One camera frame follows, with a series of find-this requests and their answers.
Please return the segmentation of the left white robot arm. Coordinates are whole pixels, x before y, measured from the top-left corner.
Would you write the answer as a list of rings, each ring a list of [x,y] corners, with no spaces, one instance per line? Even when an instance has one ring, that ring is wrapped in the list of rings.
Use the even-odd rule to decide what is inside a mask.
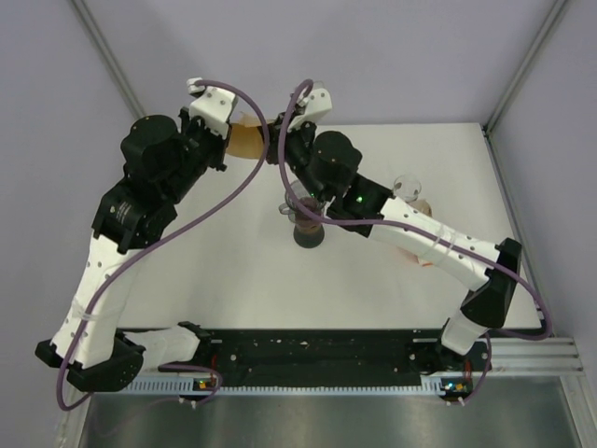
[[[205,332],[183,322],[168,329],[124,331],[118,322],[138,274],[115,272],[160,241],[175,207],[210,168],[225,170],[225,139],[206,119],[182,108],[179,121],[137,120],[122,140],[124,175],[101,199],[86,267],[61,328],[39,343],[36,356],[58,368],[81,392],[118,392],[142,371],[183,362],[201,370],[211,361]]]

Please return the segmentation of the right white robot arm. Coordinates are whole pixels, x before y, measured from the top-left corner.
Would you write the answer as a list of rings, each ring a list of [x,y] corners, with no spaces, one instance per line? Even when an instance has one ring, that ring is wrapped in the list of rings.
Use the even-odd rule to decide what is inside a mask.
[[[282,175],[293,174],[312,200],[326,206],[320,215],[326,224],[404,249],[465,286],[463,302],[436,343],[438,366],[459,368],[479,337],[504,326],[521,281],[519,242],[476,240],[359,174],[363,155],[344,133],[318,133],[313,120],[290,114],[281,114],[266,131],[267,162]]]

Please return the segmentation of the brown paper coffee filter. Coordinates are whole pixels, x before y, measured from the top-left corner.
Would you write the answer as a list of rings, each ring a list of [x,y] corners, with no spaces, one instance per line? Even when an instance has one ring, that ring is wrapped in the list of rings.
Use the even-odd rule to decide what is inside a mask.
[[[257,117],[244,112],[231,124],[226,154],[247,160],[258,160],[263,153],[261,123]]]

